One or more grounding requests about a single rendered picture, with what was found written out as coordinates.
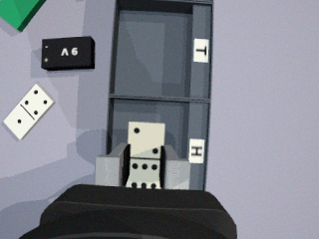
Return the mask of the black 9 v battery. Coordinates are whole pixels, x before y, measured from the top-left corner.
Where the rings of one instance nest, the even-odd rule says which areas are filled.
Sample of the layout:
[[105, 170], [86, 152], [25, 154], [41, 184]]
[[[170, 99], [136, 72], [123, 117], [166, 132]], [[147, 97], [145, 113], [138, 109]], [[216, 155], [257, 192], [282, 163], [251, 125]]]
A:
[[42, 39], [41, 68], [47, 71], [95, 69], [95, 41], [91, 36]]

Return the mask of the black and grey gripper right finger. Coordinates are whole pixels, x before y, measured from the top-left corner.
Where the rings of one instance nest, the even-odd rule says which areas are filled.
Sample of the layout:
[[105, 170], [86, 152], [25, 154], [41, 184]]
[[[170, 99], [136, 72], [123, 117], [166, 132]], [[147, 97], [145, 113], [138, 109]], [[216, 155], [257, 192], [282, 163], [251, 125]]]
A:
[[190, 161], [178, 158], [171, 145], [162, 145], [160, 147], [159, 187], [189, 190], [189, 176]]

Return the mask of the cream domino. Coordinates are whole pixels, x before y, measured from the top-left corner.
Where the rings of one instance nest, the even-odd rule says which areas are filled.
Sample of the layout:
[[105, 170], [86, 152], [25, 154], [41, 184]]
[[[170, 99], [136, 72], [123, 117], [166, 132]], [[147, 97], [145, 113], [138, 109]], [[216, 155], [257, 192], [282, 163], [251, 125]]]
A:
[[127, 187], [160, 188], [164, 123], [129, 121], [129, 143], [131, 163]]

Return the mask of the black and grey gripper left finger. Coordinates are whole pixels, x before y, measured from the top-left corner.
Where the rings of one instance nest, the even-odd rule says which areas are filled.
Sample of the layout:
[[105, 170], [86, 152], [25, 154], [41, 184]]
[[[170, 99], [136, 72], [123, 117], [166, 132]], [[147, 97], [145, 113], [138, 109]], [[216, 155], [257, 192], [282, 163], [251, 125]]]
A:
[[99, 154], [95, 157], [95, 185], [126, 186], [130, 163], [130, 143], [121, 142], [109, 155]]

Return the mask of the dark grey rack of bins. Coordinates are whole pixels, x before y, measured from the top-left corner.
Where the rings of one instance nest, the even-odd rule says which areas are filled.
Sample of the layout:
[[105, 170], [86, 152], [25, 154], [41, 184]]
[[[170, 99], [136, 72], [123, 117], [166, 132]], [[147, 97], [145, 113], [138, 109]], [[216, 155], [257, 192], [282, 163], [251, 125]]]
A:
[[129, 121], [164, 123], [189, 190], [205, 191], [212, 59], [213, 0], [115, 0], [106, 154], [128, 142]]

